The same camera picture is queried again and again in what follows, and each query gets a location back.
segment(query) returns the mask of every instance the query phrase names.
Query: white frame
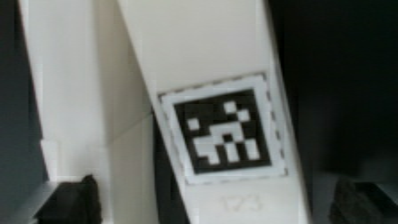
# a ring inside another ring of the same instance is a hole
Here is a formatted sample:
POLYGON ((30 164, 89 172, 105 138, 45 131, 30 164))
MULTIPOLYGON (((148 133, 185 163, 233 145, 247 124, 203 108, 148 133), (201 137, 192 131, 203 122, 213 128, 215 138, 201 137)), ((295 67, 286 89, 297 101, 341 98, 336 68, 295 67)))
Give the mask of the white frame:
POLYGON ((180 155, 180 166, 183 169, 185 180, 189 184, 217 183, 226 181, 237 181, 242 179, 254 179, 265 177, 283 176, 286 174, 286 163, 283 158, 281 140, 277 139, 277 125, 272 120, 272 100, 267 97, 270 91, 267 83, 267 75, 256 74, 242 77, 240 79, 226 80, 224 82, 212 83, 199 88, 174 91, 162 95, 162 106, 167 116, 167 124, 173 133, 173 143, 180 155), (192 161, 189 156, 189 150, 185 145, 183 133, 180 130, 178 116, 174 110, 174 104, 187 101, 213 97, 221 94, 238 92, 253 89, 256 95, 260 118, 270 153, 272 166, 245 168, 244 170, 226 170, 213 173, 196 174, 192 161))

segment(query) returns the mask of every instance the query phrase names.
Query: white plastic part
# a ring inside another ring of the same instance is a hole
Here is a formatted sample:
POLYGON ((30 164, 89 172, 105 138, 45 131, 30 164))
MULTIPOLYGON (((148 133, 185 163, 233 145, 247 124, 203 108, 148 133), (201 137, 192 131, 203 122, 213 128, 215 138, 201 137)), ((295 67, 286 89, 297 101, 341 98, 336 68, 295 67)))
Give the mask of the white plastic part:
POLYGON ((119 0, 192 224, 309 224, 283 77, 261 0, 119 0), (288 175, 190 185, 162 94, 240 75, 269 77, 288 175))
POLYGON ((50 180, 100 183, 103 223, 157 224, 151 110, 116 0, 20 0, 50 180))

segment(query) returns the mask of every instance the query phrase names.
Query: black background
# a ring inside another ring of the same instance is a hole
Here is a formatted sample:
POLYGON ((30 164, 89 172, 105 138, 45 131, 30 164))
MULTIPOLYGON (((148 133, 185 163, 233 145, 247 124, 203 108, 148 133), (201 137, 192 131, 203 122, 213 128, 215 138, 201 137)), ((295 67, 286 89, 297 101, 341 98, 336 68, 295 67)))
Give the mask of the black background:
MULTIPOLYGON (((398 1, 270 0, 270 5, 315 223, 325 224, 327 171, 398 179, 398 1)), ((0 222, 46 179, 14 9, 2 0, 0 222)))

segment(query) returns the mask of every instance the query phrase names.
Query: white surface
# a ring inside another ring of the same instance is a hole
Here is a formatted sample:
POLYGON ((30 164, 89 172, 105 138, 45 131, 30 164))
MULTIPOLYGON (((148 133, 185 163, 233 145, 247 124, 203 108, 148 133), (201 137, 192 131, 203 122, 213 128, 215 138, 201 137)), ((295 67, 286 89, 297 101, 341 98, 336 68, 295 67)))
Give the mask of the white surface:
POLYGON ((142 143, 151 136, 142 124, 149 101, 118 2, 20 2, 50 178, 80 181, 94 174, 105 223, 157 224, 155 191, 142 188, 153 179, 153 164, 135 164, 148 172, 134 177, 134 188, 125 188, 118 181, 130 180, 135 171, 119 169, 110 159, 119 154, 128 158, 141 153, 144 157, 153 151, 142 143), (123 141, 123 136, 141 128, 141 135, 123 141), (148 217, 126 220, 126 214, 142 213, 146 204, 148 217))
POLYGON ((119 0, 192 224, 308 224, 301 164, 261 0, 119 0), (290 175, 190 186, 158 94, 265 72, 290 175))

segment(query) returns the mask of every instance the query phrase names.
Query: white border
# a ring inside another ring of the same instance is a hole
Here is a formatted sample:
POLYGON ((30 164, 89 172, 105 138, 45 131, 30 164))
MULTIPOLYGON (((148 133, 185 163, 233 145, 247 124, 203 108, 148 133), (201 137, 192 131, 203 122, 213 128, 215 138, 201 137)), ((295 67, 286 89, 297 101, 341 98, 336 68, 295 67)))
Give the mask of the white border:
POLYGON ((173 141, 178 149, 180 162, 181 162, 180 165, 183 168, 185 179, 189 184, 205 184, 224 181, 235 181, 242 179, 276 177, 286 174, 286 163, 281 151, 285 149, 281 148, 283 144, 277 139, 277 125, 276 121, 272 120, 272 102, 267 97, 269 91, 270 90, 265 80, 265 74, 256 74, 253 76, 242 77, 242 79, 228 80, 221 83, 205 85, 199 88, 190 88, 180 92, 171 92, 162 96, 162 106, 167 116, 167 124, 173 133, 173 141), (254 89, 272 166, 245 168, 244 170, 226 170, 217 171, 213 173, 196 174, 187 151, 183 133, 178 128, 180 124, 178 124, 174 104, 192 100, 199 100, 222 94, 229 94, 233 92, 249 89, 254 89))

